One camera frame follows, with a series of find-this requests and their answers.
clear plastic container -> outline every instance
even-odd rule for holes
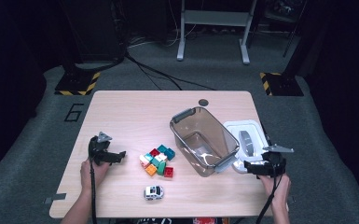
[[[201,176],[226,170],[234,161],[240,144],[204,107],[189,108],[170,122],[176,145]]]

wooden table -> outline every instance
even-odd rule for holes
[[[267,197],[255,175],[240,175],[231,167],[220,174],[201,177],[176,147],[169,123],[183,110],[207,108],[220,122],[253,119],[259,122],[252,96],[247,91],[97,91],[84,119],[50,215],[62,218],[80,191],[80,164],[88,157],[89,141],[99,132],[111,136],[110,152],[127,151],[113,164],[97,189],[97,217],[247,217],[258,216]],[[173,177],[150,176],[139,156],[164,145],[176,152],[167,166]],[[161,185],[162,200],[146,201],[146,186]]]

small white toy car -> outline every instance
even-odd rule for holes
[[[144,191],[144,196],[146,200],[162,199],[162,196],[164,196],[164,190],[162,186],[159,185],[148,186]]]

human hand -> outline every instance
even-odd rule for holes
[[[272,189],[274,188],[274,178],[270,178],[266,175],[259,176],[261,182],[264,185],[264,190],[267,196],[270,196]],[[286,207],[287,197],[289,196],[291,181],[287,174],[283,174],[276,177],[278,188],[274,192],[274,198],[271,202],[272,213],[274,215],[274,223],[289,223],[289,215]]]
[[[104,181],[106,172],[109,169],[109,163],[102,162],[97,165],[94,161],[92,162],[92,168],[94,169],[95,188],[98,188]],[[90,160],[86,159],[81,163],[81,186],[82,190],[91,190],[91,177],[90,177]]]

